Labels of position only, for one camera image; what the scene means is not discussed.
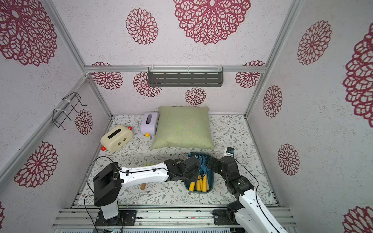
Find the purple toy toaster box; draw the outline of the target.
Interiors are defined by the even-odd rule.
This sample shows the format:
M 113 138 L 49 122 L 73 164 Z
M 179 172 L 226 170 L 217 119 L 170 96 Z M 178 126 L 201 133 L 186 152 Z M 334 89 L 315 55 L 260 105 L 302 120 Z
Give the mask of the purple toy toaster box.
M 146 112 L 143 116 L 140 132 L 142 135 L 155 136 L 159 119 L 159 112 Z

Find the teal plastic storage box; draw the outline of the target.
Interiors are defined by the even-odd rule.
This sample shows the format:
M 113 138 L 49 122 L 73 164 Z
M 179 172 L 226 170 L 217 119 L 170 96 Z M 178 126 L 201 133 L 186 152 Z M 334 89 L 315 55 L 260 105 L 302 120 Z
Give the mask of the teal plastic storage box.
M 198 156 L 199 155 L 204 155 L 206 157 L 206 165 L 207 165 L 207 162 L 208 162 L 208 159 L 210 157 L 209 154 L 206 154 L 206 153 L 194 153 L 194 152 L 190 152 L 188 154 L 188 157 L 196 157 L 198 159 Z M 212 191 L 213 189 L 213 182 L 214 182 L 214 172 L 213 171 L 210 171 L 208 168 L 207 168 L 207 172 L 206 172 L 206 175 L 207 175 L 207 192 L 198 192 L 196 190 L 196 184 L 195 184 L 195 188 L 194 188 L 194 191 L 195 193 L 200 193 L 200 194 L 207 194 L 209 193 L 210 191 Z M 189 181 L 184 181 L 184 186 L 185 188 L 188 190 L 189 189 L 189 185 L 190 185 L 190 182 Z

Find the grey wall shelf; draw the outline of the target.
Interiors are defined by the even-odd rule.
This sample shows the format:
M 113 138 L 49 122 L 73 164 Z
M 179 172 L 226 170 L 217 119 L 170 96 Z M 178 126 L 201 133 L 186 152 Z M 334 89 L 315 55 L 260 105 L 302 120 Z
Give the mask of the grey wall shelf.
M 148 68 L 150 87 L 221 87 L 224 69 L 156 69 Z

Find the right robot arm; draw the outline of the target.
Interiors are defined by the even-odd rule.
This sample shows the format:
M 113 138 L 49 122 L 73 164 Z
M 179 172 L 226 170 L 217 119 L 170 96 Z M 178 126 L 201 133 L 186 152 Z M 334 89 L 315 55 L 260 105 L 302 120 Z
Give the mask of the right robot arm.
M 248 233 L 285 233 L 286 230 L 258 198 L 254 185 L 240 174 L 234 157 L 210 157 L 207 168 L 222 176 L 236 201 L 227 205 L 225 217 Z

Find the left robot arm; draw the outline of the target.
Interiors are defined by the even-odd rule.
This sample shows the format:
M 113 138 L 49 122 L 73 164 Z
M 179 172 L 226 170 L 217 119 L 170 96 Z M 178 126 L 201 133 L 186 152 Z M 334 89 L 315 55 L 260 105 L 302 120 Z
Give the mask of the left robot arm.
M 117 197 L 120 190 L 143 183 L 198 181 L 201 164 L 196 157 L 186 160 L 166 160 L 145 167 L 120 167 L 112 162 L 93 178 L 94 205 L 101 209 L 105 220 L 119 216 Z

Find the blue rake yellow handle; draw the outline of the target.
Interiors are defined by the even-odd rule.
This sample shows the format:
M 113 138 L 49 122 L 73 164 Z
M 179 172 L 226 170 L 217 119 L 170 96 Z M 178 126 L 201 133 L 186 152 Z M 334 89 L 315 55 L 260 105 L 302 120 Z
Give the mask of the blue rake yellow handle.
M 197 180 L 197 183 L 196 183 L 196 190 L 198 192 L 202 191 L 202 176 L 201 175 L 198 175 L 198 180 Z
M 190 185 L 189 185 L 189 192 L 193 192 L 194 191 L 194 188 L 195 188 L 195 184 L 197 182 L 197 179 L 198 179 L 198 176 L 197 175 L 193 175 L 190 179 Z

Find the green square pillow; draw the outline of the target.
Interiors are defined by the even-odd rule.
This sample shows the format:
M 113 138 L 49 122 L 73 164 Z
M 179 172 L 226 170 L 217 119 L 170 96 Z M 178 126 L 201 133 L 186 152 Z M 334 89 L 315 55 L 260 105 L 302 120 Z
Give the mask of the green square pillow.
M 208 107 L 161 106 L 152 149 L 197 148 L 214 150 Z

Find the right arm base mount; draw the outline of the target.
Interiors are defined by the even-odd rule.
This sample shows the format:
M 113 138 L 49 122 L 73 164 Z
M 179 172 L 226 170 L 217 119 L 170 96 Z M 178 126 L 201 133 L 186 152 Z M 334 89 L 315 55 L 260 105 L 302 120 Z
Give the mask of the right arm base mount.
M 229 212 L 227 209 L 214 209 L 212 214 L 214 225 L 239 225 L 235 219 L 235 214 Z

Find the blue fork yellow handle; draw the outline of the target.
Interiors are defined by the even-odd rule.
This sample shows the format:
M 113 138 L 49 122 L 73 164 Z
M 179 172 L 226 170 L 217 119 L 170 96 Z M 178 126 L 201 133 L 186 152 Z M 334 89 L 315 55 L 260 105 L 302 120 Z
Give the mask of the blue fork yellow handle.
M 207 192 L 207 175 L 206 174 L 202 177 L 201 190 L 202 192 Z

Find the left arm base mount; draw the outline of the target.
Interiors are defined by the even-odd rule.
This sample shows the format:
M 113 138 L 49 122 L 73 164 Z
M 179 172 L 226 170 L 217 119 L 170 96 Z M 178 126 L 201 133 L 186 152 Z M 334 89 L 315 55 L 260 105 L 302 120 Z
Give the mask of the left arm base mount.
M 109 226 L 134 226 L 137 217 L 136 210 L 119 210 L 119 214 L 111 219 L 105 219 L 102 210 L 98 212 L 94 226 L 109 227 Z

